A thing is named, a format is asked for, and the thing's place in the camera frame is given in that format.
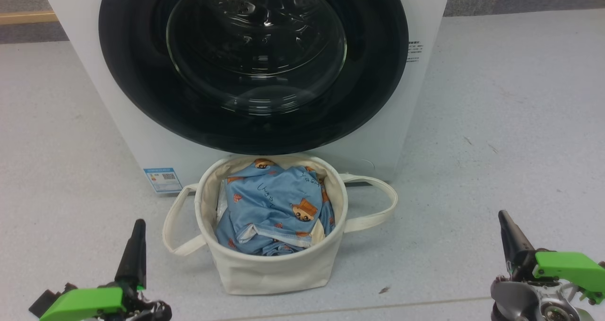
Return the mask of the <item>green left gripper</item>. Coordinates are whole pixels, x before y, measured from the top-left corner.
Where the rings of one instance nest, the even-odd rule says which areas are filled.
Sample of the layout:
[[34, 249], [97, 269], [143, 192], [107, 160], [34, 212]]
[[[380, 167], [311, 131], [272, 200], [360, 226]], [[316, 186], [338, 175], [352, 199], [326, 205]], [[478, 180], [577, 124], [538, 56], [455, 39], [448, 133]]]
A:
[[[127, 241], [115, 282], [126, 284], [133, 291], [144, 289], [147, 282], [146, 223], [136, 220]], [[60, 295], [46, 310], [40, 321], [82, 321], [102, 315], [125, 314], [121, 288], [72, 289]]]

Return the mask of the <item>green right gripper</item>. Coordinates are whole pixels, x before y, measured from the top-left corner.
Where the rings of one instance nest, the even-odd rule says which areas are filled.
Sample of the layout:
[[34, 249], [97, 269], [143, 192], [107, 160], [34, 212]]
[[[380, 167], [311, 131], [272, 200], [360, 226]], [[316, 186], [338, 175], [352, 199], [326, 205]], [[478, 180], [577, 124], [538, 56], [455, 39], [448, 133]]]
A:
[[498, 212], [498, 219], [506, 271], [511, 280], [559, 278], [582, 289], [584, 297], [595, 304], [603, 302], [604, 267], [580, 252], [536, 252], [506, 210]]

